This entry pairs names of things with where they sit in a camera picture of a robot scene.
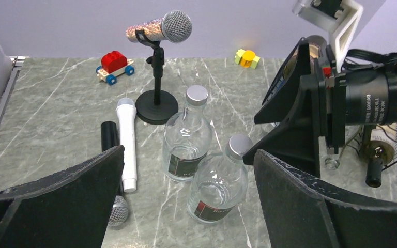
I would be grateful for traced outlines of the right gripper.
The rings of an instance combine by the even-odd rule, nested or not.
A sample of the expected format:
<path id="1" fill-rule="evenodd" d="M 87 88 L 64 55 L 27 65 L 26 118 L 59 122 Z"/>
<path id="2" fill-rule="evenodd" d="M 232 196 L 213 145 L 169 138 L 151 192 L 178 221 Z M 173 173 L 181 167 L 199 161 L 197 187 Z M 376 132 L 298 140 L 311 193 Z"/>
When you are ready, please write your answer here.
<path id="1" fill-rule="evenodd" d="M 345 145 L 345 75 L 340 73 L 330 45 L 321 49 L 319 58 L 325 82 L 321 89 L 326 97 L 327 153 L 339 154 Z M 318 90 L 299 89 L 300 77 L 310 73 L 309 43 L 302 37 L 278 70 L 261 109 L 254 116 L 255 124 L 283 121 L 248 150 L 243 156 L 244 164 L 253 165 L 255 153 L 262 149 L 299 170 L 320 176 Z"/>

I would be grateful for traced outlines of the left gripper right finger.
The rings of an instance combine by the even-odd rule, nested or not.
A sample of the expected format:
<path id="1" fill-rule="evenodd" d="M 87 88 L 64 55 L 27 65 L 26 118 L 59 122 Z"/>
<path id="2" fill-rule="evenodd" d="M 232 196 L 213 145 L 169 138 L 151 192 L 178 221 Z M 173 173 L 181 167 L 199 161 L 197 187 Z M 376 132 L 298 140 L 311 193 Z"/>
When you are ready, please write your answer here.
<path id="1" fill-rule="evenodd" d="M 397 247 L 397 203 L 360 195 L 264 150 L 254 174 L 272 247 Z"/>

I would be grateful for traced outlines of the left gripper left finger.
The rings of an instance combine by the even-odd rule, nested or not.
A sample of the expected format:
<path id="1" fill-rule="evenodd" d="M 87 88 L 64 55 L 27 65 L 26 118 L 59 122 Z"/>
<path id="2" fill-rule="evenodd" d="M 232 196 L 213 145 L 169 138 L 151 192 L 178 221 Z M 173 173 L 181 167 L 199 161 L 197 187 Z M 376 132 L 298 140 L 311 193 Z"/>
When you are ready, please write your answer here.
<path id="1" fill-rule="evenodd" d="M 101 247 L 123 171 L 123 146 L 0 191 L 0 247 Z"/>

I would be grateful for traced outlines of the clear glass bottle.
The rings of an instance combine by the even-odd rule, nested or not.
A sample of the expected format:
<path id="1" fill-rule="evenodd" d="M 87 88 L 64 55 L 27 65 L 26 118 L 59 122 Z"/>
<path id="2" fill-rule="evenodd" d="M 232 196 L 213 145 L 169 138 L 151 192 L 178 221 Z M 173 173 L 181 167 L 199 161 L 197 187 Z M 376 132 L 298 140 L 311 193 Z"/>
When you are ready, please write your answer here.
<path id="1" fill-rule="evenodd" d="M 353 152 L 359 155 L 359 145 L 361 142 L 361 134 L 359 131 L 352 134 L 345 140 L 345 144 L 339 149 L 338 154 L 326 154 L 323 158 L 323 166 L 330 170 L 336 170 L 341 165 L 341 161 L 346 152 Z"/>

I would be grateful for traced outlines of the clear round bottle front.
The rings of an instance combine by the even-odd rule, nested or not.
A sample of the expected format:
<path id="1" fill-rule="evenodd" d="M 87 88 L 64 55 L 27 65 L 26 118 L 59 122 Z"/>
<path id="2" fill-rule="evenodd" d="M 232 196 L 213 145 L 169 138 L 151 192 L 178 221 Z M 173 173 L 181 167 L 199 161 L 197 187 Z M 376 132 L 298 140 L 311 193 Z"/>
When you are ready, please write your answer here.
<path id="1" fill-rule="evenodd" d="M 243 155 L 252 146 L 247 135 L 235 134 L 221 153 L 207 155 L 198 164 L 187 199 L 193 219 L 214 224 L 243 200 L 249 183 Z"/>

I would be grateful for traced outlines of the clear round bottle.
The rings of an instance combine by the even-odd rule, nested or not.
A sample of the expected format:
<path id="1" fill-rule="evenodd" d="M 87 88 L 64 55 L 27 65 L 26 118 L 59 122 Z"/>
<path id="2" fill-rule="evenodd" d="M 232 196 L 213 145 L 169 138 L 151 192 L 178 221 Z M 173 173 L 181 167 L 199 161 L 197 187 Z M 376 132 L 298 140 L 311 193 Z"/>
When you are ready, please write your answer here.
<path id="1" fill-rule="evenodd" d="M 205 87 L 190 86 L 186 91 L 184 109 L 173 115 L 164 127 L 162 167 L 165 175 L 173 181 L 191 180 L 210 149 L 212 127 L 204 117 L 208 96 Z"/>
<path id="2" fill-rule="evenodd" d="M 207 155 L 198 164 L 187 199 L 193 219 L 214 224 L 243 200 L 249 183 L 243 155 L 252 146 L 247 135 L 235 134 L 221 153 Z"/>

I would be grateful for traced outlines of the dark green wine bottle front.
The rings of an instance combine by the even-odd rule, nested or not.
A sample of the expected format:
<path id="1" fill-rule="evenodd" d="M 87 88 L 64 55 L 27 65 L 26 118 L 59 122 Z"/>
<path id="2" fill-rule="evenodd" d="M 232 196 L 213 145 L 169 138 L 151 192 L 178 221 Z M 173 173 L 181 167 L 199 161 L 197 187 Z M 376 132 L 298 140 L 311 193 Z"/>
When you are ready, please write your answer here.
<path id="1" fill-rule="evenodd" d="M 365 183 L 372 188 L 381 186 L 382 169 L 395 156 L 396 130 L 396 123 L 363 127 L 359 156 L 367 164 Z"/>

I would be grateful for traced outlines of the dark wine bottle silver neck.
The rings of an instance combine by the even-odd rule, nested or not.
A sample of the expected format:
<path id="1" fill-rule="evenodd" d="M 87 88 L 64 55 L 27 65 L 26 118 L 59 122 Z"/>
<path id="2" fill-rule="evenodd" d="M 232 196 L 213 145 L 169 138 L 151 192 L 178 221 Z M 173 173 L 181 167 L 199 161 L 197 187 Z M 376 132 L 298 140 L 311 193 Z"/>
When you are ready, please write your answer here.
<path id="1" fill-rule="evenodd" d="M 319 58 L 323 55 L 322 49 L 324 49 L 327 45 L 327 41 L 325 38 L 319 35 L 311 35 L 306 38 L 309 43 L 310 50 L 310 70 L 311 73 L 314 72 L 314 59 Z M 296 59 L 298 55 L 298 48 L 295 49 L 293 54 L 291 55 L 289 61 L 284 67 L 284 79 L 287 80 L 296 64 Z"/>

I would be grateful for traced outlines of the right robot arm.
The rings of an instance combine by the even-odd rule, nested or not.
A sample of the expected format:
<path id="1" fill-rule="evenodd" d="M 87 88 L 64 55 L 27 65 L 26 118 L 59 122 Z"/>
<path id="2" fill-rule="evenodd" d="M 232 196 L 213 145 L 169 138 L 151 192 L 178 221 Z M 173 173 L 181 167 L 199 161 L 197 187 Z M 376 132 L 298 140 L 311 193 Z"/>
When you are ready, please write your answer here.
<path id="1" fill-rule="evenodd" d="M 355 1 L 296 2 L 293 13 L 327 31 L 329 43 L 311 55 L 303 37 L 290 52 L 254 116 L 276 127 L 246 152 L 246 165 L 262 149 L 319 177 L 320 137 L 338 153 L 346 126 L 397 122 L 397 53 L 349 48 L 362 12 Z"/>

